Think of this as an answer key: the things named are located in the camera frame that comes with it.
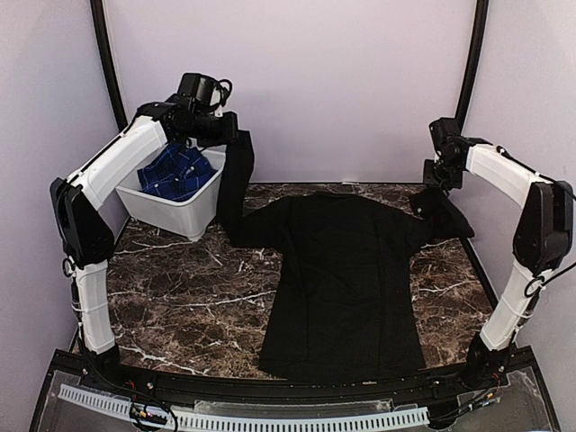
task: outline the black vertical bar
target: black vertical bar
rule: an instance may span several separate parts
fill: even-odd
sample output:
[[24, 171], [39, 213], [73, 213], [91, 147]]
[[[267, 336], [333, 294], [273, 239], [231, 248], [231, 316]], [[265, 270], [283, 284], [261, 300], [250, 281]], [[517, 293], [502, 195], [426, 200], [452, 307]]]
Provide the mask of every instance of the black vertical bar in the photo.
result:
[[102, 62], [102, 70], [104, 72], [104, 79], [108, 87], [108, 95], [110, 96], [110, 103], [114, 111], [114, 118], [118, 129], [123, 131], [128, 126], [126, 112], [124, 111], [124, 104], [122, 103], [122, 96], [120, 88], [118, 87], [118, 78], [114, 70], [114, 63], [112, 58], [112, 51], [110, 50], [110, 40], [108, 39], [108, 30], [106, 28], [106, 17], [104, 14], [103, 0], [90, 0], [92, 7], [92, 19], [94, 21], [94, 31], [96, 33], [96, 41], [98, 42], [98, 51], [100, 52], [100, 61]]
[[466, 61], [466, 70], [460, 98], [458, 99], [458, 108], [456, 108], [456, 121], [460, 130], [464, 127], [472, 90], [474, 89], [474, 80], [478, 71], [478, 62], [482, 51], [482, 40], [484, 39], [484, 29], [486, 28], [486, 17], [488, 15], [488, 0], [477, 0], [476, 14], [474, 15], [474, 25], [472, 27], [472, 37], [470, 39], [470, 48], [468, 49], [468, 60]]

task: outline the white basket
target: white basket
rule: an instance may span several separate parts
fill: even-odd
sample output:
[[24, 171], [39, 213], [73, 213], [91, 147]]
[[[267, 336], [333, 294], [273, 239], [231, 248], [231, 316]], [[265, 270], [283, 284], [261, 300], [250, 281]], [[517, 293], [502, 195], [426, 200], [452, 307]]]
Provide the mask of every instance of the white basket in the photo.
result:
[[226, 154], [205, 150], [203, 154], [218, 172], [192, 198], [174, 202], [141, 192], [137, 171], [149, 165], [161, 151], [147, 157], [116, 187], [116, 191], [130, 216], [137, 221], [180, 234], [191, 241], [199, 240], [216, 216], [216, 202]]

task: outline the blue cloth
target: blue cloth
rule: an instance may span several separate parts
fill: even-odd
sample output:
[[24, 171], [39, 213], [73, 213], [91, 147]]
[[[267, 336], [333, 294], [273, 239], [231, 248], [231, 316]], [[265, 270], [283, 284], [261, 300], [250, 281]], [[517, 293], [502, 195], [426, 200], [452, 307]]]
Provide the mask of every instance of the blue cloth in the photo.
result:
[[170, 143], [154, 161], [138, 170], [142, 192], [178, 203], [194, 196], [216, 170], [196, 147]]

